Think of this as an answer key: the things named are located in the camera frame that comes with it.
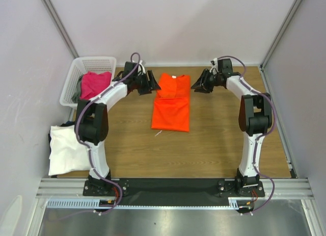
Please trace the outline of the orange t shirt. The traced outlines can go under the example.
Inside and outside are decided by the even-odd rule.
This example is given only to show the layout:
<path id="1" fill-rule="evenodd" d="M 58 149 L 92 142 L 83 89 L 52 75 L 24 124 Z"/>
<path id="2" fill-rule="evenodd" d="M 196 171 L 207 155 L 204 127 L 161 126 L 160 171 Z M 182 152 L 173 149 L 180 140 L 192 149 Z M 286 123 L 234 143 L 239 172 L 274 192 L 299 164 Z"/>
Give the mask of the orange t shirt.
<path id="1" fill-rule="evenodd" d="M 163 73 L 153 102 L 151 128 L 177 132 L 190 130 L 191 77 Z"/>

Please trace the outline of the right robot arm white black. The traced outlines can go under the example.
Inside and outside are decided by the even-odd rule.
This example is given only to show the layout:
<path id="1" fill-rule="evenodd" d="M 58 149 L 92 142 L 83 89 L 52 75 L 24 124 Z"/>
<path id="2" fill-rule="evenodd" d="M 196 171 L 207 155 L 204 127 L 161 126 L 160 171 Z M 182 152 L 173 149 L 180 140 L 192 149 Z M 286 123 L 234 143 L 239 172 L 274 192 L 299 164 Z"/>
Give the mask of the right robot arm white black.
<path id="1" fill-rule="evenodd" d="M 243 133 L 242 158 L 235 180 L 231 184 L 220 181 L 222 195 L 231 193 L 237 197 L 257 196 L 262 191 L 259 172 L 260 151 L 265 136 L 275 127 L 275 108 L 268 93 L 261 93 L 244 80 L 244 74 L 235 72 L 234 56 L 222 56 L 211 60 L 211 68 L 204 69 L 191 89 L 211 93 L 215 87 L 224 87 L 240 100 L 238 124 Z"/>

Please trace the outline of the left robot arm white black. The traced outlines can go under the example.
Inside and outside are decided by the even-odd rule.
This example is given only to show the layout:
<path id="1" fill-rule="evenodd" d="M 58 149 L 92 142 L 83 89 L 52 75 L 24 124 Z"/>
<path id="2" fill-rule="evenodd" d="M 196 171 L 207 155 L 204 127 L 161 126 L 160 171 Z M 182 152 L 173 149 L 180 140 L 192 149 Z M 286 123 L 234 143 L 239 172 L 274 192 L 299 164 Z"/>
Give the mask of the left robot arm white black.
<path id="1" fill-rule="evenodd" d="M 107 195 L 116 186 L 111 180 L 104 147 L 109 131 L 108 111 L 134 90 L 145 95 L 159 89 L 153 72 L 145 70 L 142 61 L 129 61 L 101 93 L 89 100 L 78 101 L 74 131 L 78 143 L 86 147 L 91 166 L 84 195 Z"/>

